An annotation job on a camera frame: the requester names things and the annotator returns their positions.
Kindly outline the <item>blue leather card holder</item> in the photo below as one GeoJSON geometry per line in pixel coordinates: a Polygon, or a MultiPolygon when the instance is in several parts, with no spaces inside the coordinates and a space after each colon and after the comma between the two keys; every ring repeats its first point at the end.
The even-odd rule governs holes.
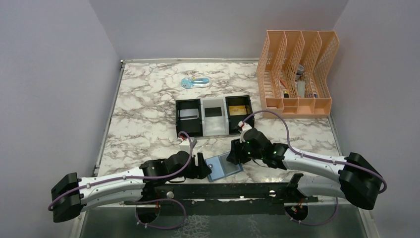
{"type": "Polygon", "coordinates": [[[228,155],[229,153],[227,152],[205,159],[206,165],[211,170],[211,173],[208,175],[209,182],[214,182],[243,171],[242,165],[235,165],[227,161],[228,155]]]}

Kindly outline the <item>white credit card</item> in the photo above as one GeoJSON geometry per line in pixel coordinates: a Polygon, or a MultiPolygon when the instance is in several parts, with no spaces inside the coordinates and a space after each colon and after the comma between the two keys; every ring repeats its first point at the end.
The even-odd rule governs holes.
{"type": "Polygon", "coordinates": [[[189,120],[189,119],[198,119],[199,110],[198,109],[183,109],[179,111],[180,120],[189,120]]]}

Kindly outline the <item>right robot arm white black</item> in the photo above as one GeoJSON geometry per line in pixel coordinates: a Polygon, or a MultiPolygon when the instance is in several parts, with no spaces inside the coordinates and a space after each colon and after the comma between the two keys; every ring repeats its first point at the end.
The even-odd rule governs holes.
{"type": "Polygon", "coordinates": [[[297,150],[287,144],[270,142],[255,128],[232,140],[228,162],[238,165],[258,159],[269,168],[312,174],[286,187],[286,196],[293,202],[315,195],[332,196],[372,210],[384,186],[380,173],[358,153],[332,157],[297,150]]]}

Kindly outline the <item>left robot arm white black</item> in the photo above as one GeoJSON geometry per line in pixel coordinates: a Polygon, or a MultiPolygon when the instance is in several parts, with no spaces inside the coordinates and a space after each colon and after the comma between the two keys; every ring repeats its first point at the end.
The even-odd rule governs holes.
{"type": "Polygon", "coordinates": [[[155,187],[179,177],[204,179],[210,173],[202,153],[190,156],[185,151],[103,177],[80,178],[77,173],[69,173],[51,189],[48,210],[52,212],[53,222],[61,223],[101,205],[139,200],[148,204],[155,199],[155,187]]]}

